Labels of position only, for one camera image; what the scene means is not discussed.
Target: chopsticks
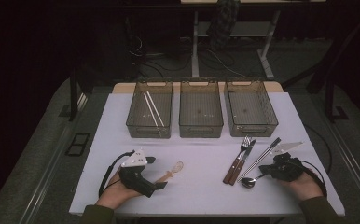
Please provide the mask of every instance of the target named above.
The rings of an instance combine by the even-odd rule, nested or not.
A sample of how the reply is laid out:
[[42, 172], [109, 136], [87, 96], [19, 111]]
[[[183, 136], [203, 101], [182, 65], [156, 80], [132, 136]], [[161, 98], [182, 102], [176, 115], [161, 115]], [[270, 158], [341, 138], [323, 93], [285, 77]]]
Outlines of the chopsticks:
[[145, 102], [147, 103], [148, 105], [148, 109], [150, 110], [150, 113], [151, 113], [151, 116], [153, 117], [153, 120], [154, 120], [154, 123], [156, 125], [156, 127], [158, 128], [158, 124], [157, 124], [157, 119], [155, 118], [154, 116], [154, 112], [153, 112], [153, 109], [151, 108], [151, 105], [150, 103], [153, 105], [153, 108], [154, 108], [154, 111], [156, 112], [158, 118], [159, 118], [159, 121], [160, 121], [160, 124], [162, 125], [162, 127], [164, 127], [165, 125], [163, 125], [163, 121], [162, 119], [160, 118], [160, 115], [159, 115], [159, 112], [154, 104], [154, 101], [153, 99], [151, 98], [151, 95], [150, 95], [150, 92], [147, 91], [147, 92], [144, 92], [143, 93], [144, 97], [145, 97]]
[[273, 141], [267, 149], [265, 149], [261, 156], [259, 156], [258, 159], [256, 159], [256, 161], [253, 162], [253, 164], [249, 168], [247, 168], [247, 170], [241, 175], [241, 177], [238, 178], [237, 182], [241, 181], [242, 178], [249, 174], [251, 170], [253, 170], [262, 160], [264, 160], [264, 158], [267, 157], [268, 154], [270, 154], [270, 152], [280, 143], [280, 141], [282, 141], [282, 139], [280, 139], [279, 137], [276, 138], [276, 140]]

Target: utensil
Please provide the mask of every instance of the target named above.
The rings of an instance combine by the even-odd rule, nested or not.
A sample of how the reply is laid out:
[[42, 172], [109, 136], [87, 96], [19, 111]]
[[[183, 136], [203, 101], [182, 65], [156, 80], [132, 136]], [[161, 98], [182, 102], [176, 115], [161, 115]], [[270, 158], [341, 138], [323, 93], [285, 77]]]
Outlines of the utensil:
[[241, 161], [238, 163], [238, 166], [236, 167], [235, 171], [233, 172], [232, 174], [232, 177], [230, 178], [230, 185], [234, 185], [235, 184], [235, 181], [236, 181], [236, 178], [238, 178], [238, 175], [239, 173], [241, 172], [243, 166], [244, 166], [244, 162], [246, 161], [247, 157], [249, 157], [250, 155], [250, 152], [252, 151], [253, 149], [253, 146], [254, 144], [256, 143], [256, 139], [253, 140], [249, 146], [247, 147], [247, 149], [243, 152], [243, 156], [242, 156], [242, 159]]
[[252, 188], [255, 184], [256, 184], [256, 181], [261, 178], [262, 176], [264, 175], [259, 175], [258, 177], [256, 178], [250, 178], [250, 177], [245, 177], [245, 178], [242, 178], [242, 185], [247, 188], [247, 189], [250, 189]]
[[182, 169], [183, 169], [183, 162], [182, 161], [178, 161], [176, 163], [176, 165], [172, 168], [171, 171], [167, 171], [165, 175], [163, 175], [160, 179], [158, 179], [156, 181], [156, 183], [162, 183], [162, 182], [165, 182], [167, 179], [169, 179], [170, 177], [173, 177], [173, 175], [175, 173], [178, 173], [180, 172]]
[[229, 181], [230, 181], [236, 167], [238, 166], [239, 162], [241, 161], [243, 152], [245, 152], [248, 149], [251, 139], [252, 138], [247, 136], [247, 135], [243, 138], [243, 142], [241, 143], [241, 151], [239, 152], [238, 156], [236, 156], [235, 160], [233, 161], [232, 165], [230, 166], [230, 168], [229, 168], [229, 170], [228, 170], [228, 172], [226, 174], [226, 177], [224, 177], [223, 182], [225, 184], [229, 183]]
[[153, 117], [154, 123], [155, 123], [155, 125], [156, 125], [156, 127], [157, 127], [157, 130], [158, 130], [158, 132], [159, 132], [159, 136], [161, 136], [161, 134], [160, 134], [160, 129], [158, 128], [157, 120], [156, 120], [156, 118], [155, 118], [155, 116], [154, 116], [154, 111], [152, 110], [151, 105], [150, 105], [150, 103], [148, 102], [147, 96], [148, 96], [148, 98], [150, 99], [151, 104], [153, 105], [154, 110], [155, 110], [156, 114], [158, 115], [158, 118], [159, 118], [159, 120], [160, 120], [160, 123], [162, 124], [162, 127], [163, 127], [164, 125], [163, 125], [162, 119], [160, 118], [159, 112], [158, 112], [157, 108], [155, 107], [155, 104], [154, 104], [153, 99], [151, 98], [150, 92], [147, 92], [147, 94], [143, 93], [143, 95], [144, 95], [144, 97], [145, 97], [145, 102], [146, 102], [147, 105], [148, 105], [148, 109], [150, 110], [151, 117]]
[[270, 154], [270, 152], [280, 143], [280, 141], [282, 140], [279, 137], [276, 138], [276, 140], [273, 141], [267, 149], [265, 149], [261, 156], [259, 156], [258, 159], [256, 159], [256, 161], [253, 162], [253, 164], [249, 168], [247, 168], [247, 170], [241, 175], [241, 177], [238, 178], [238, 182], [241, 181], [241, 179], [244, 178], [247, 174], [249, 174], [249, 172], [253, 170], [262, 160], [264, 160], [264, 158], [267, 157], [268, 154]]

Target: right hand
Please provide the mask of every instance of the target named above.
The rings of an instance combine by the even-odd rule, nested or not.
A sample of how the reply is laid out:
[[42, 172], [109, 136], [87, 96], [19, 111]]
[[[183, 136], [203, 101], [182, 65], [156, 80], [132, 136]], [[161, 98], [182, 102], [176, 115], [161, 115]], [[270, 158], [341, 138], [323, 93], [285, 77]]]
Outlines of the right hand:
[[301, 201], [308, 200], [310, 198], [323, 196], [323, 192], [320, 187], [314, 182], [313, 178], [306, 174], [305, 172], [302, 175], [291, 182], [286, 182], [283, 180], [278, 180], [283, 186], [286, 186], [294, 191], [297, 197]]

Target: sleeve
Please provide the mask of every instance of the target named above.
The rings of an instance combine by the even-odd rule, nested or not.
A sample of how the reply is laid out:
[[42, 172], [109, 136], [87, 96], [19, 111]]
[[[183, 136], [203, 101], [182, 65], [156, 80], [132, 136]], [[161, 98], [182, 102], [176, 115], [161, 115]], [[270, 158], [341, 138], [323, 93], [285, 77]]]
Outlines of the sleeve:
[[346, 224], [345, 219], [339, 217], [326, 197], [316, 197], [299, 204], [308, 224]]
[[100, 205], [88, 205], [87, 207], [85, 207], [80, 224], [111, 224], [113, 215], [113, 209]]

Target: hand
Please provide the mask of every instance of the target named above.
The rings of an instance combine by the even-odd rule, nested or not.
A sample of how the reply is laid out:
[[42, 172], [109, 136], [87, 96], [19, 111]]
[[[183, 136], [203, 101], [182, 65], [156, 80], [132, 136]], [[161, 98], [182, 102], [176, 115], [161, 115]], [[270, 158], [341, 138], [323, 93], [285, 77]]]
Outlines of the hand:
[[121, 183], [118, 174], [119, 169], [120, 168], [118, 168], [116, 173], [109, 180], [107, 185], [109, 187], [104, 190], [102, 196], [96, 202], [96, 205], [116, 209], [130, 198], [142, 195], [133, 189], [128, 189]]
[[286, 182], [279, 180], [279, 183], [293, 190], [301, 201], [323, 196], [320, 187], [314, 182], [313, 178], [305, 172], [294, 181]]

